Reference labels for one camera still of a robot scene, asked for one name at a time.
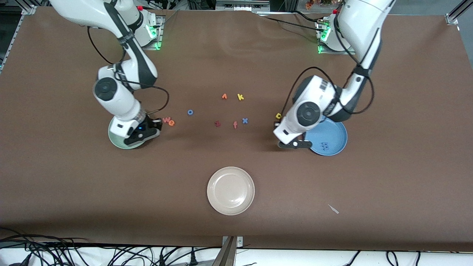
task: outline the white plate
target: white plate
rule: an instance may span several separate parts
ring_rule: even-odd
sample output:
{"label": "white plate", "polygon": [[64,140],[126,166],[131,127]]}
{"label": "white plate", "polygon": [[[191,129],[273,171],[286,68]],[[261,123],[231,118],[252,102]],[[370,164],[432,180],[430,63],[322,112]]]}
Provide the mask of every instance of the white plate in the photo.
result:
{"label": "white plate", "polygon": [[212,207],[221,214],[240,214],[253,202],[253,180],[241,168],[224,167],[210,178],[207,198]]}

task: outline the blue plate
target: blue plate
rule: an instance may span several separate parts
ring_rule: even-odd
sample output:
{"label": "blue plate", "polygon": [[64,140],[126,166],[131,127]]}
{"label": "blue plate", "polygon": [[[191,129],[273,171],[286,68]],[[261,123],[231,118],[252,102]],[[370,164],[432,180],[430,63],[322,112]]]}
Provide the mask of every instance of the blue plate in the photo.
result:
{"label": "blue plate", "polygon": [[312,142],[313,152],[332,156],[341,152],[348,141],[348,134],[342,122],[322,118],[323,122],[306,132],[304,139]]}

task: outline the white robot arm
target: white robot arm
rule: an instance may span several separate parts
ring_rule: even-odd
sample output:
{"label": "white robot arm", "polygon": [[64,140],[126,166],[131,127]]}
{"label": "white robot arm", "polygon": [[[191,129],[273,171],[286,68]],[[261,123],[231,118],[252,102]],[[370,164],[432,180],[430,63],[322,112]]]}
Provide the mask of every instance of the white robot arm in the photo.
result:
{"label": "white robot arm", "polygon": [[133,146],[159,136],[160,120],[151,120],[132,92],[152,86],[158,72],[112,4],[102,0],[51,0],[54,9],[67,20],[111,31],[130,56],[129,60],[99,69],[94,85],[97,101],[114,115],[110,132]]}
{"label": "white robot arm", "polygon": [[103,1],[110,3],[118,11],[141,47],[148,45],[152,40],[156,39],[157,34],[156,30],[154,30],[156,14],[150,13],[143,8],[138,10],[133,0]]}
{"label": "white robot arm", "polygon": [[343,35],[355,50],[358,64],[347,88],[333,86],[318,76],[301,82],[293,106],[273,131],[283,144],[280,147],[295,148],[288,143],[314,128],[323,115],[336,122],[350,118],[381,50],[381,26],[394,3],[395,0],[345,1],[331,34]]}

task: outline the plate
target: plate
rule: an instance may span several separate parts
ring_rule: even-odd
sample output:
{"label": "plate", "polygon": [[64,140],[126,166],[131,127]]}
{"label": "plate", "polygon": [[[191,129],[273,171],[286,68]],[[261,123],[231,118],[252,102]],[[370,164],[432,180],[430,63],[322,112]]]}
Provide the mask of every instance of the plate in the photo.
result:
{"label": "plate", "polygon": [[144,143],[144,142],[141,142],[141,143],[138,143],[138,144],[135,144],[135,145],[132,145],[132,146],[127,146],[123,142],[125,140],[125,138],[120,137],[120,136],[115,135],[112,132],[110,132],[110,127],[111,126],[112,126],[112,121],[110,121],[110,124],[108,125],[108,139],[113,143],[113,145],[117,146],[118,148],[129,150],[129,149],[134,149],[136,147],[139,147]]}
{"label": "plate", "polygon": [[207,185],[207,198],[210,205],[221,214],[240,214],[253,202],[253,180],[241,168],[224,167],[210,178]]}
{"label": "plate", "polygon": [[306,132],[304,139],[312,142],[313,152],[332,156],[340,153],[348,141],[347,129],[342,122],[334,122],[324,117],[323,122]]}

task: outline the white floor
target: white floor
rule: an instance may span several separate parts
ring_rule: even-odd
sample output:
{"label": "white floor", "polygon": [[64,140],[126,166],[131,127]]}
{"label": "white floor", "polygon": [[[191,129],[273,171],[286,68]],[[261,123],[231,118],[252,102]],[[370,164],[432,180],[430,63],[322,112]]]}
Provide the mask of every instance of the white floor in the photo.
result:
{"label": "white floor", "polygon": [[[90,266],[106,266],[114,255],[112,249],[101,248],[80,248],[81,255]],[[161,248],[153,248],[154,258],[159,257]],[[187,253],[190,248],[181,248],[176,251],[166,263],[170,263],[175,258]],[[198,261],[213,260],[219,252],[218,248],[196,252]],[[76,266],[85,266],[84,262],[71,251]],[[247,266],[256,263],[255,266],[344,266],[353,257],[355,251],[332,251],[332,250],[282,250],[282,249],[239,249],[237,251],[235,266]],[[13,263],[20,263],[28,252],[22,248],[6,248],[0,250],[0,266],[8,266]],[[142,253],[151,258],[151,251]],[[416,252],[396,252],[399,266],[414,266],[417,258]],[[121,265],[131,255],[122,256],[114,262],[114,265]],[[175,263],[185,263],[190,261],[190,256],[186,256]],[[40,266],[39,259],[32,258],[30,266]],[[149,261],[143,264],[143,260],[135,259],[126,264],[127,266],[148,266]],[[438,252],[423,252],[420,257],[419,266],[473,266],[473,254],[453,254]],[[383,251],[362,251],[355,259],[352,266],[390,266]]]}

